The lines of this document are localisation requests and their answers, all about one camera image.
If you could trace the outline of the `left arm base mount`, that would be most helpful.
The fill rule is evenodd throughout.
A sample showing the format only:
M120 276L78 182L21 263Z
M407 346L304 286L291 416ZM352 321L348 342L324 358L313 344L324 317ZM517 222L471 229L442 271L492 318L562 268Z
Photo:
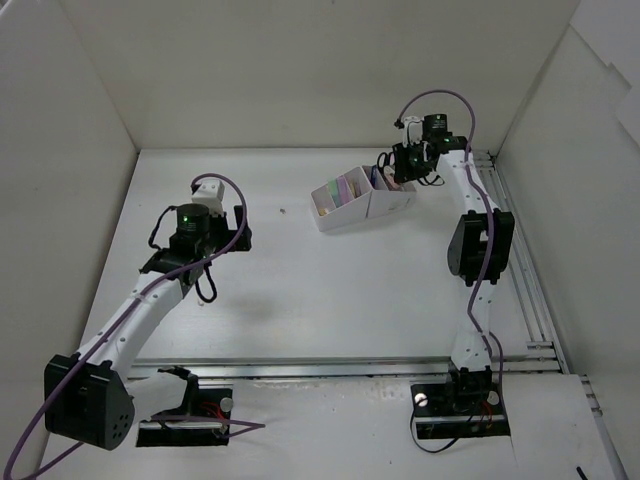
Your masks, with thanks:
M187 381L180 406L164 410L159 416L231 418L234 406L233 389L222 386L201 386L198 377L182 367L160 369ZM218 447L229 444L231 427L219 422L160 421L142 422L138 427L137 448Z

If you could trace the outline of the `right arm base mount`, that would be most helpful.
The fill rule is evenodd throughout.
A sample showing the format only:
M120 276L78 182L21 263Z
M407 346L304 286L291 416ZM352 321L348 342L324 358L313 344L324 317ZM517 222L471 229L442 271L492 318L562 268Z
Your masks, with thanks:
M451 369L442 381L410 385L409 430L414 444L436 455L462 440L508 437L511 427L500 384L490 369Z

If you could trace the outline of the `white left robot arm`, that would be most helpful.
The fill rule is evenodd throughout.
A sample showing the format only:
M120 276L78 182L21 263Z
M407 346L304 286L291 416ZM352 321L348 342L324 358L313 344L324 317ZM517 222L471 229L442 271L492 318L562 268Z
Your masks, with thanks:
M207 273L214 259L248 251L245 205L234 208L236 229L224 215L198 203L176 209L176 230L140 270L129 296L110 320L70 356L56 355L44 372L48 432L111 451L129 430L157 414L191 418L199 409L195 377L181 367L161 369L141 381L129 372L162 320Z

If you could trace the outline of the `purple highlighter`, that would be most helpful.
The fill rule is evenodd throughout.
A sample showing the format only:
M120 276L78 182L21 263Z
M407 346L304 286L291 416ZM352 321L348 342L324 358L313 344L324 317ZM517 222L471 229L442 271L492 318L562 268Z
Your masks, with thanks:
M342 205L347 204L350 197L350 188L347 179L344 176L340 176L336 178L336 185L340 197L340 202Z

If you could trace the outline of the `pink eraser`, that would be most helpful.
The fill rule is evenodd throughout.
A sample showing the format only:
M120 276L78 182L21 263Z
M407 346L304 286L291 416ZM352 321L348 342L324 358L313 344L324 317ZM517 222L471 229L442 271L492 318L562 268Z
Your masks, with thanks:
M402 183L397 183L395 181L393 173L384 173L383 177L384 177L384 180L386 182L387 188L390 191L403 191L404 190L404 185Z

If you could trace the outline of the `aluminium front rail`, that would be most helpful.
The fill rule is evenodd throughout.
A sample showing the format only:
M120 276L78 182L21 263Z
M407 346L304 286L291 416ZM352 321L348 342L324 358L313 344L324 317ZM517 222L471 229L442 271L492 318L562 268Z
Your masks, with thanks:
M437 357L284 358L284 359L136 359L126 379L148 377L159 369L182 367L208 379L311 379L355 377L416 377L445 375L451 363Z

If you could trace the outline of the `green capped marker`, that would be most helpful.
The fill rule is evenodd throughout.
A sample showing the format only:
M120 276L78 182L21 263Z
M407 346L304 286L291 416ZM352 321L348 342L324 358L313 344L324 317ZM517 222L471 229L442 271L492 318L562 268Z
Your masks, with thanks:
M327 190L329 195L332 198L332 201L336 208L339 208L342 205L342 200L340 197L340 192L338 188L338 183L336 179L329 180L327 182Z

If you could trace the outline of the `pink white desk organizer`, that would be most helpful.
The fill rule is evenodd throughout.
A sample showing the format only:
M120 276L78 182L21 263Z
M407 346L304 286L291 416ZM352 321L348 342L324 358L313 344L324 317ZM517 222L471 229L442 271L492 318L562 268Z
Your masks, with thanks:
M379 171L377 171L376 187L373 189L369 181L371 167L368 165L358 166L337 176L344 176L347 179L351 197L347 204L341 205L339 208L335 207L329 195L327 182L311 192L311 212L316 227L320 232L328 232L352 226L368 219L400 212L415 203L417 191L412 184L404 184L403 191L390 191L387 188L383 174ZM362 187L363 194L358 198L353 195L352 180L359 181ZM330 213L320 216L319 210L321 208L328 209Z

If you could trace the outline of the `yellow ruler strip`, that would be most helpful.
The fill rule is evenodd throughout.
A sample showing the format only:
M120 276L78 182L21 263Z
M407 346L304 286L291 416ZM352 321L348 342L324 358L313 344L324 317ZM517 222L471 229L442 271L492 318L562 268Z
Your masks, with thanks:
M360 182L357 180L351 181L352 191L355 198L360 197L363 194L362 187L360 186Z

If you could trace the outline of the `small scissors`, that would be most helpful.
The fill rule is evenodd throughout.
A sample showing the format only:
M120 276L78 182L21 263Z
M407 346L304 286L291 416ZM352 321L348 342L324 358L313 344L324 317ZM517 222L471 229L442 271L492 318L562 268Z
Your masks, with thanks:
M376 160L376 168L380 173L383 173L386 167L390 167L395 170L395 157L392 151L381 152Z

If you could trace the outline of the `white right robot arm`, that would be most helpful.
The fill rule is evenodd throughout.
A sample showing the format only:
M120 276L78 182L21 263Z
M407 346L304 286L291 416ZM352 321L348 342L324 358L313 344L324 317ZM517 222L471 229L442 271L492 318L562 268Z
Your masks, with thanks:
M491 199L467 138L449 131L446 115L409 116L396 121L395 126L401 141L392 147L394 182L423 182L434 173L444 181L460 214L447 249L447 265L470 290L470 296L451 362L460 373L489 372L490 304L508 264L514 216Z

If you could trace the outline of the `aluminium side rail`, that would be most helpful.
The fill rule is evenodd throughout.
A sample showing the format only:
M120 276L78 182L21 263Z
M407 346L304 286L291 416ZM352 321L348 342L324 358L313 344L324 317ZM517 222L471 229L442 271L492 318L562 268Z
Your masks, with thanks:
M477 155L476 165L487 191L498 206L515 213L516 208L497 164L497 157L481 152ZM530 341L527 343L527 359L519 362L510 360L507 371L569 374L571 368L520 225L514 230L508 269Z

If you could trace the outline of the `blue pen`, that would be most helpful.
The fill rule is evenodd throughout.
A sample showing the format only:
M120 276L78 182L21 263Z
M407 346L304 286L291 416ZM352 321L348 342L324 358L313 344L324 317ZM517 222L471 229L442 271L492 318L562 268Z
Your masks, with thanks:
M376 187L376 182L377 182L377 167L372 166L370 169L370 174L369 174L369 181L370 184L372 186L373 189L375 189Z

